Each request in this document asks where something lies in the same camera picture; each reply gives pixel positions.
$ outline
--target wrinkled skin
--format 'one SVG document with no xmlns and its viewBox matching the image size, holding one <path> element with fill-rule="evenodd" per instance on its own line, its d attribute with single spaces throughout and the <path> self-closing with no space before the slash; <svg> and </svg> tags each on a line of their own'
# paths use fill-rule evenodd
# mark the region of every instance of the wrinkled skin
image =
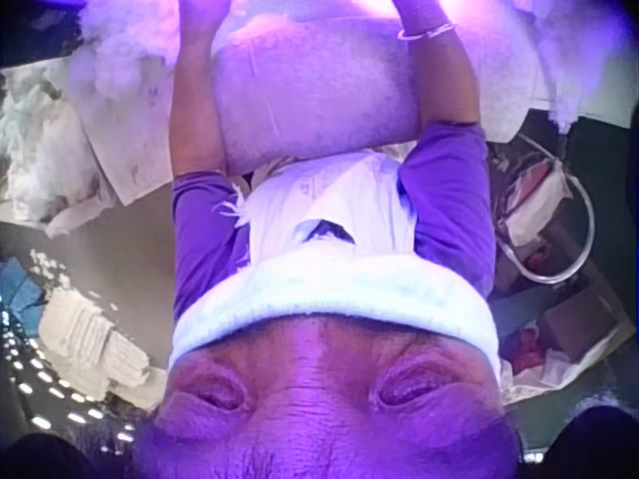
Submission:
<svg viewBox="0 0 639 479">
<path fill-rule="evenodd" d="M 313 315 L 186 355 L 135 457 L 149 477 L 493 478 L 517 442 L 472 346 Z"/>
</svg>

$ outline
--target white cloth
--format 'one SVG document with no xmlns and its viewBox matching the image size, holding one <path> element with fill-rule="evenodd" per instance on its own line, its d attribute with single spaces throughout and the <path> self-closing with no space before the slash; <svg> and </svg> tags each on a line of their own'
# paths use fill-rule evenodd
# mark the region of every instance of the white cloth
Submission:
<svg viewBox="0 0 639 479">
<path fill-rule="evenodd" d="M 360 152 L 295 163 L 235 207 L 250 223 L 252 264 L 180 318 L 169 364 L 263 319 L 334 313 L 449 335 L 481 350 L 500 378 L 490 310 L 461 276 L 418 257 L 416 217 L 397 190 L 398 163 Z M 320 221 L 353 239 L 309 239 Z"/>
<path fill-rule="evenodd" d="M 398 168 L 365 151 L 276 171 L 246 200 L 251 262 L 302 244 L 322 220 L 341 226 L 361 250 L 411 253 L 416 215 L 397 194 Z"/>
</svg>

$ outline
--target purple shirt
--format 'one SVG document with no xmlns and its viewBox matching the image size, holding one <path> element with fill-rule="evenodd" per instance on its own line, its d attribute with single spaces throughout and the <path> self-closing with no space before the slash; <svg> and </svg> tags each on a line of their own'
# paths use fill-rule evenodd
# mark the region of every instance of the purple shirt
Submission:
<svg viewBox="0 0 639 479">
<path fill-rule="evenodd" d="M 417 214 L 415 253 L 464 277 L 484 297 L 492 290 L 495 237 L 487 149 L 476 126 L 434 124 L 399 168 L 399 193 Z M 213 286 L 250 263 L 249 227 L 222 215 L 237 193 L 219 173 L 174 180 L 174 318 Z"/>
</svg>

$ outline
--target wire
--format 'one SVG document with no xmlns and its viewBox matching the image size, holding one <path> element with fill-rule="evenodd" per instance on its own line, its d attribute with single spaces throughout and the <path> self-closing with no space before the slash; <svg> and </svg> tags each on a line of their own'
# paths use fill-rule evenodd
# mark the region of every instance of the wire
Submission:
<svg viewBox="0 0 639 479">
<path fill-rule="evenodd" d="M 573 175 L 570 175 L 569 173 L 565 171 L 565 169 L 563 168 L 563 165 L 561 164 L 561 162 L 559 161 L 557 157 L 552 155 L 550 152 L 548 152 L 548 150 L 543 148 L 534 140 L 531 140 L 530 138 L 526 137 L 525 135 L 518 134 L 518 136 L 528 145 L 536 148 L 541 153 L 543 153 L 546 157 L 548 157 L 549 160 L 552 160 L 555 163 L 555 166 L 562 169 L 562 171 L 566 175 L 566 178 L 572 183 L 572 185 L 575 187 L 575 189 L 579 192 L 579 194 L 583 198 L 584 204 L 586 206 L 586 212 L 588 214 L 588 236 L 586 237 L 586 244 L 584 246 L 584 249 L 579 255 L 579 257 L 577 258 L 577 260 L 571 266 L 569 266 L 567 269 L 565 269 L 561 273 L 555 274 L 553 276 L 539 275 L 530 271 L 519 260 L 519 258 L 513 251 L 512 247 L 510 247 L 509 244 L 507 244 L 503 239 L 499 237 L 499 235 L 497 235 L 497 243 L 499 244 L 499 247 L 501 247 L 501 249 L 506 254 L 508 259 L 510 259 L 514 263 L 514 265 L 517 267 L 517 269 L 519 269 L 519 272 L 521 272 L 521 274 L 524 277 L 530 279 L 531 281 L 539 282 L 541 284 L 557 284 L 559 282 L 565 281 L 566 279 L 576 274 L 577 271 L 579 271 L 579 269 L 583 267 L 583 265 L 586 263 L 586 261 L 588 261 L 588 258 L 590 257 L 590 253 L 592 252 L 592 247 L 595 242 L 595 233 L 596 233 L 594 208 L 592 206 L 592 201 L 590 200 L 590 196 L 588 195 L 588 192 L 586 192 L 586 189 L 583 188 L 583 186 L 581 185 L 581 182 L 579 182 L 579 180 L 576 177 L 574 177 Z"/>
</svg>

